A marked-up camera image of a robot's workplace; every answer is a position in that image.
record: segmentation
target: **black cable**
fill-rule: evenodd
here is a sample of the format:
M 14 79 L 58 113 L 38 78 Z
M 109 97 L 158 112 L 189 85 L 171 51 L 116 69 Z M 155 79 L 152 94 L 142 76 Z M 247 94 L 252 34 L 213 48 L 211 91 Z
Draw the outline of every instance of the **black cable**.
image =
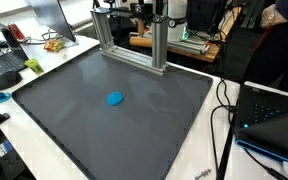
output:
M 33 38 L 30 38 L 30 39 L 34 41 L 45 41 L 44 39 L 33 39 Z
M 244 149 L 244 151 L 246 152 L 246 154 L 248 154 L 258 165 L 262 166 L 265 170 L 268 169 L 267 166 L 265 166 L 264 164 L 262 164 L 261 162 L 259 162 L 257 159 L 255 159 L 255 157 L 252 156 L 252 154 L 251 154 L 250 152 L 248 152 L 247 149 L 245 149 L 245 148 L 243 148 L 243 149 Z
M 226 108 L 225 105 L 220 105 L 220 106 L 217 106 L 216 108 L 214 108 L 212 113 L 211 113 L 211 118 L 210 118 L 216 177 L 218 177 L 218 160 L 217 160 L 217 155 L 216 155 L 215 135 L 214 135 L 214 127 L 213 127 L 213 115 L 217 109 L 222 108 L 222 107 Z
M 98 0 L 93 0 L 93 9 L 94 9 L 94 7 L 96 7 L 96 8 L 98 8 L 98 7 L 100 7 L 101 5 L 100 5 L 100 3 L 98 2 Z
M 221 24 L 221 27 L 218 29 L 219 30 L 219 33 L 220 33 L 220 38 L 221 38 L 221 40 L 223 41 L 223 37 L 222 37 L 222 32 L 223 32 L 223 25 L 224 25 L 224 23 L 225 23 L 225 15 L 223 16 L 223 22 L 222 22 L 222 24 Z
M 43 42 L 32 43 L 32 40 L 43 41 Z M 26 37 L 24 40 L 20 41 L 19 43 L 23 45 L 41 45 L 45 43 L 45 40 L 37 40 L 37 39 L 32 39 L 31 37 Z
M 198 37 L 204 41 L 209 41 L 210 39 L 214 39 L 214 37 L 215 37 L 215 36 L 210 36 L 210 38 L 206 38 L 206 37 L 198 35 L 198 31 L 189 30 L 189 29 L 187 29 L 187 31 L 189 32 L 189 34 L 192 34 L 192 35 L 194 35 L 194 36 L 196 36 L 196 37 Z
M 158 7 L 158 13 L 162 16 L 162 15 L 163 15 L 163 6 L 164 6 L 163 0 L 159 0 L 159 1 L 158 1 L 158 5 L 159 5 L 159 7 Z
M 250 152 L 248 152 L 247 149 L 245 149 L 245 148 L 243 148 L 243 149 L 245 150 L 246 154 L 248 154 L 250 156 L 250 158 L 252 158 L 258 165 L 263 167 L 263 169 L 265 169 L 267 173 L 269 173 L 270 175 L 275 177 L 277 180 L 288 180 L 288 178 L 285 177 L 284 175 L 282 175 L 281 173 L 275 171 L 273 168 L 269 168 L 269 167 L 265 166 L 264 164 L 259 162 L 257 159 L 255 159 L 255 157 L 252 156 L 252 154 Z
M 223 33 L 224 35 L 225 35 L 225 41 L 226 41 L 226 39 L 227 39 L 227 34 L 221 29 L 220 30 L 221 32 L 220 33 Z
M 225 97 L 228 105 L 224 105 L 224 103 L 221 101 L 221 99 L 219 97 L 219 87 L 220 87 L 221 84 L 224 84 L 224 97 Z M 219 108 L 225 108 L 226 110 L 228 110 L 228 122 L 229 122 L 230 128 L 233 130 L 233 124 L 232 124 L 232 121 L 231 121 L 231 113 L 236 113 L 235 107 L 231 106 L 230 99 L 227 96 L 227 84 L 225 83 L 225 79 L 224 78 L 221 78 L 221 81 L 218 83 L 218 85 L 216 87 L 216 98 L 217 98 L 218 102 L 220 103 L 220 105 L 212 110 L 210 123 L 211 123 L 214 162 L 215 162 L 215 168 L 216 168 L 215 172 L 216 172 L 216 177 L 218 177 L 219 167 L 218 167 L 218 160 L 217 160 L 217 156 L 216 156 L 216 145 L 215 145 L 215 135 L 214 135 L 214 127 L 213 127 L 213 116 L 214 116 L 215 111 L 217 109 L 219 109 Z
M 44 34 L 42 34 L 41 36 L 42 36 L 42 38 L 44 39 L 44 41 L 48 41 L 48 40 L 50 40 L 50 39 L 54 39 L 54 38 L 51 38 L 51 34 L 54 34 L 54 33 L 56 33 L 56 32 L 50 32 L 50 31 L 48 31 L 47 33 L 44 33 Z

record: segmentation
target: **gray tabletop surface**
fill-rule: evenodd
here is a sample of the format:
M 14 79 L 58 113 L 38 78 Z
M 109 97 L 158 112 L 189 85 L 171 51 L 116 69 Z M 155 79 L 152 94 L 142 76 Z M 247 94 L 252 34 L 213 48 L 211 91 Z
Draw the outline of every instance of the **gray tabletop surface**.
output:
M 212 80 L 163 76 L 104 57 L 98 47 L 13 93 L 90 179 L 163 179 Z M 123 94 L 107 104 L 114 91 Z

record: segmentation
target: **monitor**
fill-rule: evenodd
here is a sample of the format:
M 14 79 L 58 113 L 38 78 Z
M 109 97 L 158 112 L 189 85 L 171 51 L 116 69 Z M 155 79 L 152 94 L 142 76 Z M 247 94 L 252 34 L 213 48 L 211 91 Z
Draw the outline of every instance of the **monitor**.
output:
M 3 35 L 3 40 L 7 42 L 9 48 L 14 54 L 18 55 L 23 60 L 29 59 L 12 31 L 9 30 L 5 24 L 0 23 L 0 33 Z
M 76 37 L 68 24 L 58 0 L 29 0 L 38 17 L 38 22 L 62 35 L 67 43 L 77 44 Z
M 216 34 L 227 0 L 188 0 L 186 10 L 189 30 Z

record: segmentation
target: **wooden desk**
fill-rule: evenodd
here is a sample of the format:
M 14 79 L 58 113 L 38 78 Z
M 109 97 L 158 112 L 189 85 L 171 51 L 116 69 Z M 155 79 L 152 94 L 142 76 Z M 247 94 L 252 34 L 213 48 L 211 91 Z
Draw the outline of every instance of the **wooden desk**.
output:
M 232 29 L 232 27 L 236 21 L 236 18 L 238 17 L 240 12 L 241 12 L 240 7 L 234 8 L 233 13 L 229 16 L 227 21 L 225 21 L 225 23 L 223 24 L 221 35 L 222 35 L 224 40 L 226 40 L 226 35 L 228 35 L 230 33 L 230 31 L 231 31 L 231 29 Z M 131 37 L 130 44 L 143 46 L 143 47 L 152 47 L 152 40 L 150 38 Z M 210 47 L 210 49 L 206 52 L 205 55 L 201 55 L 198 52 L 193 53 L 193 52 L 185 51 L 183 49 L 178 49 L 175 47 L 167 47 L 167 50 L 169 52 L 181 54 L 181 55 L 188 56 L 188 57 L 191 57 L 194 59 L 199 59 L 202 61 L 212 63 L 212 62 L 214 62 L 217 54 L 219 53 L 220 48 L 218 46 L 216 46 L 215 44 L 213 44 Z

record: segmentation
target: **keyboard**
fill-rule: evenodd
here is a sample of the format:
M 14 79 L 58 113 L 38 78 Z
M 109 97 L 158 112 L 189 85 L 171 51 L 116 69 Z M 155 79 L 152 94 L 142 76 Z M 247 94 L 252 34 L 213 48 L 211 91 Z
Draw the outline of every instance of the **keyboard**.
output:
M 278 116 L 284 115 L 285 112 L 279 111 L 277 109 L 267 107 L 265 105 L 253 104 L 253 120 L 254 124 L 261 123 L 263 121 L 267 121 L 269 119 L 276 118 Z
M 20 71 L 25 68 L 23 60 L 13 53 L 7 53 L 0 56 L 0 70 L 2 73 L 8 71 Z

